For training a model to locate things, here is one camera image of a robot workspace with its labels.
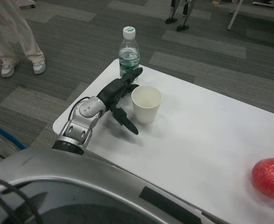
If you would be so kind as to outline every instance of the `white sneaker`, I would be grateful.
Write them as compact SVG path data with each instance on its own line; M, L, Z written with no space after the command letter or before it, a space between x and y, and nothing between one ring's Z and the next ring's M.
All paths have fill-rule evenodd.
M33 70L37 75L42 74L45 71L45 61L33 63Z
M19 60L17 59L17 62L15 64L2 64L2 71L1 75L3 78L9 78L14 74L14 68L19 63Z

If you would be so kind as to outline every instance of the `white tabletop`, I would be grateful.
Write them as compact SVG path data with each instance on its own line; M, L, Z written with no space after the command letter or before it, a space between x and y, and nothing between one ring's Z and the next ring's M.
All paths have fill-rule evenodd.
M139 135L107 112L93 130L88 149L129 172L230 224L274 224L274 200L251 184L251 169L274 157L274 114L143 67L140 85L163 94L155 121L133 119L130 96L119 106ZM119 77L115 60L78 97L96 96ZM59 133L72 105L55 121Z

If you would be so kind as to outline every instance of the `water bottle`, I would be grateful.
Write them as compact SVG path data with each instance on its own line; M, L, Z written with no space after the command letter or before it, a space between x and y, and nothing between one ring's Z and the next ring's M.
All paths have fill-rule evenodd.
M123 41L119 49L120 77L123 77L127 71L132 71L139 67L140 53L135 36L136 30L134 27L123 28Z

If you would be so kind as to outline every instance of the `paper cup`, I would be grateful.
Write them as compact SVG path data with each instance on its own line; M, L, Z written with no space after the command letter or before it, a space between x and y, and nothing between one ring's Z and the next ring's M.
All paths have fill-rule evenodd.
M152 86L139 86L132 92L133 112L141 124L154 121L162 102L161 92Z

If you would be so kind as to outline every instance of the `shoe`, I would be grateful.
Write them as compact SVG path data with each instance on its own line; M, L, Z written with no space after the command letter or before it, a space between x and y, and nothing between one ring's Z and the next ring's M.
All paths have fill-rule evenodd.
M19 60L17 59L17 62L15 64L2 64L2 71L1 75L3 78L9 78L14 74L14 69L19 63Z
M45 71L45 61L33 63L33 70L36 75L42 74Z
M176 31L177 32L180 32L180 31L183 31L183 30L186 30L190 28L189 26L182 26L182 25L179 25L177 28L176 28Z
M168 18L168 19L166 19L165 23L166 24L171 24L171 23L174 23L174 22L177 22L177 21L178 21L178 19L176 19L176 18L172 18L172 19Z

